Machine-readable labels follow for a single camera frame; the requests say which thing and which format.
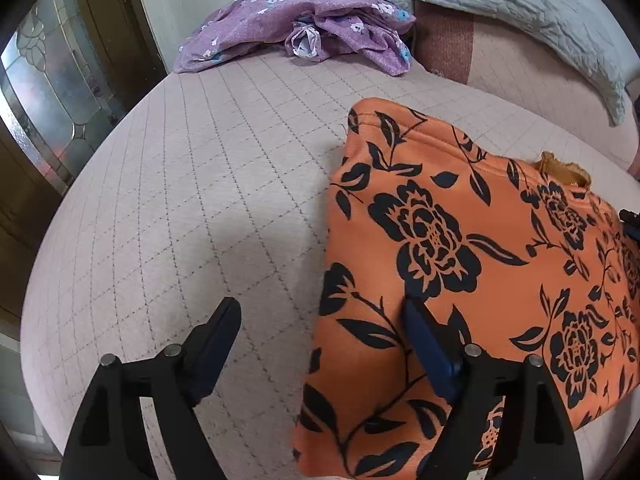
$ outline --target purple garment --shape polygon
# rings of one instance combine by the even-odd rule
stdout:
[[[399,75],[411,59],[399,34],[414,21],[385,0],[234,0],[182,42],[174,71],[199,72],[283,41],[290,56],[319,62],[358,52]]]

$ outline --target orange floral fabric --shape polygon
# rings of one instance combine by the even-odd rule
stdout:
[[[404,336],[405,295],[494,357],[541,355],[574,428],[638,384],[639,251],[608,203],[393,102],[360,101],[348,121],[295,430],[302,474],[414,480],[428,459],[450,407]]]

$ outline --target crumpled purple fabric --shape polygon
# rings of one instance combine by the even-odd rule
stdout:
[[[415,17],[385,0],[233,0],[178,48],[175,72],[199,72],[284,42],[290,56],[324,61],[357,52],[391,75],[410,68],[400,39]]]

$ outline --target beige fabric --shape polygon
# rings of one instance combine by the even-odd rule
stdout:
[[[233,295],[242,329],[198,418],[230,480],[299,478],[290,430],[320,294],[323,194],[348,108],[370,96],[450,121],[497,155],[535,160],[550,150],[587,170],[614,206],[640,210],[640,184],[591,146],[417,63],[391,78],[356,55],[306,65],[263,50],[171,74],[89,161],[33,268],[22,369],[61,450],[101,354],[154,355]],[[151,406],[144,411],[159,476],[172,478]],[[607,441],[621,445],[625,431],[616,425],[619,437]],[[596,478],[610,456],[595,461],[587,437],[580,442]]]
[[[638,151],[633,103],[614,126],[598,94],[546,45],[496,20],[475,17],[467,84],[536,113],[627,170]]]

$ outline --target silver bolt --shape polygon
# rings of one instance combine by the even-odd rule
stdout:
[[[529,362],[534,365],[537,368],[540,368],[545,362],[542,360],[542,357],[540,357],[537,354],[531,354],[529,356]]]
[[[164,355],[167,357],[176,357],[182,351],[182,347],[177,343],[173,343],[164,349]]]
[[[478,357],[482,353],[482,348],[480,348],[477,344],[469,343],[465,346],[465,354],[470,357]]]
[[[105,354],[100,358],[100,364],[102,366],[111,366],[116,362],[117,357],[113,354]]]

